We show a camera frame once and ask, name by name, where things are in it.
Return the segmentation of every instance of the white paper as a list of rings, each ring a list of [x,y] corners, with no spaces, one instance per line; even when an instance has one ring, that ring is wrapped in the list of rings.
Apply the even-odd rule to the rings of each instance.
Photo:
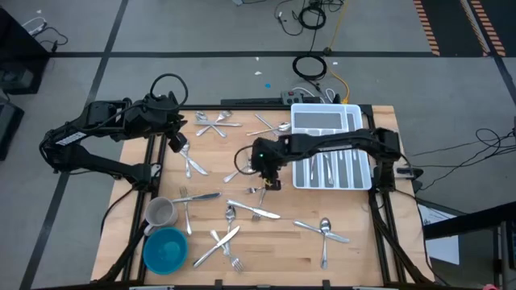
[[[441,222],[448,218],[455,217],[452,214],[444,213],[437,209],[430,209],[424,205],[418,205],[418,207],[419,210],[421,210],[423,225],[429,225],[434,222]],[[427,252],[428,255],[434,259],[459,265],[459,236],[428,240]]]

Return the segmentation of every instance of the white mug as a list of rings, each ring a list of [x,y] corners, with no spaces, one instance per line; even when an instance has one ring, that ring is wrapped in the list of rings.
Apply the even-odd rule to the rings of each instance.
[[[145,220],[148,226],[145,228],[145,235],[151,235],[160,227],[173,226],[177,222],[177,209],[166,197],[156,197],[145,209]]]

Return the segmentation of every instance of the cutlery tray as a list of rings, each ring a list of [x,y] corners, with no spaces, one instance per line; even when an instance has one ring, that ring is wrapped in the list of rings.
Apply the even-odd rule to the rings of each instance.
[[[320,136],[362,128],[362,112],[357,105],[293,104],[290,117],[293,134]],[[358,149],[318,153],[295,161],[292,172],[293,186],[297,189],[367,190],[372,187],[368,155]]]

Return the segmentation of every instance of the yellow cable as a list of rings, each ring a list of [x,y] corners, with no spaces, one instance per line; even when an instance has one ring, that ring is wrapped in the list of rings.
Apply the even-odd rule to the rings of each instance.
[[[344,7],[342,7],[342,10],[340,11],[339,21],[337,22],[337,26],[335,27],[335,33],[333,34],[333,38],[331,39],[331,43],[329,46],[330,49],[333,46],[333,43],[335,42],[335,37],[337,36],[337,33],[339,32],[340,23],[342,22],[342,19],[344,19],[344,14],[346,14],[347,5],[349,4],[349,0],[344,0],[344,1],[345,1]]]
[[[347,5],[349,4],[350,0],[344,0],[344,1],[345,1],[344,7],[340,11],[339,21],[337,22],[337,26],[335,27],[335,33],[333,34],[333,38],[331,39],[331,43],[329,46],[330,51],[331,51],[331,47],[333,46],[333,43],[335,42],[335,37],[337,36],[337,33],[339,32],[340,23],[342,22],[342,19],[344,19],[344,14],[346,14]],[[347,85],[347,82],[342,77],[339,77],[339,75],[334,73],[331,70],[329,65],[327,65],[327,67],[328,67],[328,70],[330,71],[331,75],[333,75],[333,77],[335,77],[337,80],[339,80],[341,83],[343,83],[343,85],[346,87],[346,97],[341,102],[343,104],[347,104],[349,102],[349,94],[350,94],[349,85]]]

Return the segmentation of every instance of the black table frame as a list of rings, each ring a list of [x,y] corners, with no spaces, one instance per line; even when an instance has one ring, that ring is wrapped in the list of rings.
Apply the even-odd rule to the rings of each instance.
[[[362,114],[364,114],[365,117],[367,118],[368,127],[370,129],[376,128],[376,124],[374,122],[372,106],[371,105],[359,105],[359,106],[362,110]],[[254,105],[254,104],[249,105],[249,106],[246,106],[246,105],[238,105],[238,106],[204,105],[204,106],[183,106],[183,107],[181,107],[181,110],[290,110],[290,106],[286,106],[286,105],[274,105],[274,106],[263,105],[262,106],[262,105]],[[146,164],[151,163],[152,152],[153,152],[155,141],[156,141],[156,138],[154,136],[149,138],[149,140],[148,140],[147,150],[145,152],[145,158],[144,158],[144,162]],[[162,167],[164,166],[164,154],[166,152],[166,147],[167,147],[166,138],[162,137],[161,142],[160,142],[160,149],[158,151],[159,153],[157,156],[157,159],[158,159],[157,163],[160,164]],[[159,179],[159,184],[160,184],[161,175],[159,175],[157,178]],[[159,186],[157,187],[156,190],[151,192],[151,198],[157,197],[158,192],[159,192]],[[134,237],[136,236],[136,232],[138,231],[139,227],[141,226],[139,221],[141,220],[143,209],[144,209],[145,195],[146,195],[146,193],[144,193],[144,192],[138,192],[138,197],[137,197],[136,204],[135,204],[135,212],[134,212],[133,221],[132,221],[132,225],[131,225],[131,231],[129,234],[129,241],[134,239]],[[384,205],[385,205],[384,207],[385,207],[386,224],[389,227],[389,231],[391,232],[391,234],[393,234],[393,237],[397,241],[396,222],[394,220],[393,208],[392,208],[392,204],[390,201],[389,193],[382,193],[381,197],[382,197]],[[442,228],[445,228],[449,231],[448,223],[444,224],[444,226],[443,226],[444,222],[435,223],[434,225],[436,225],[436,226],[433,226],[433,228],[437,229],[437,230],[433,230],[433,231],[439,232],[439,230],[441,230]],[[423,227],[423,229],[425,230],[425,233],[427,233],[427,231],[429,229],[427,227],[428,226]],[[431,236],[428,238],[436,238],[436,234],[432,234],[434,232],[431,232]],[[395,267],[396,267],[398,281],[392,281],[390,279],[389,266],[387,263],[387,256],[385,253],[384,238],[378,232],[378,229],[376,229],[376,228],[375,228],[375,238],[377,241],[378,261],[380,264],[381,276],[382,276],[382,280],[384,283],[384,286],[383,286],[384,288],[397,288],[400,290],[405,290],[405,289],[407,289],[407,290],[409,290],[409,289],[410,290],[415,290],[415,289],[417,289],[417,290],[440,290],[440,289],[471,290],[471,288],[455,288],[455,287],[441,286],[441,285],[437,285],[437,284],[407,283],[406,276],[405,276],[405,269],[402,266],[400,259],[396,255],[394,256],[394,263],[395,263]],[[82,289],[85,289],[85,290],[86,289],[124,289],[124,290],[127,290],[127,289],[129,289],[131,287],[135,287],[135,286],[144,286],[145,274],[147,272],[147,268],[144,264],[143,256],[142,255],[140,256],[137,280],[130,279],[132,260],[133,260],[133,255],[130,255],[129,259],[124,263],[121,281],[117,281],[117,282],[114,282],[112,280],[92,281],[91,284],[72,285],[72,286],[45,288],[45,289],[48,289],[48,290],[50,290],[50,289],[52,289],[52,290],[82,290]],[[204,290],[204,289],[205,290],[222,290],[222,289],[234,289],[234,290],[240,290],[240,289],[242,289],[242,290],[244,290],[244,289],[315,290],[315,289],[317,289],[317,290],[319,290],[319,289],[323,289],[323,290],[330,290],[330,289],[356,289],[356,288],[353,286],[347,286],[347,287],[331,286],[330,280],[322,280],[321,286],[273,286],[273,285],[223,286],[222,280],[215,280],[214,284],[212,284],[212,285],[173,285],[173,288],[170,288],[170,289],[174,289],[174,290],[182,290],[182,289],[185,289],[185,290],[187,290],[187,289],[188,290],[190,290],[190,289],[198,289],[198,290]]]

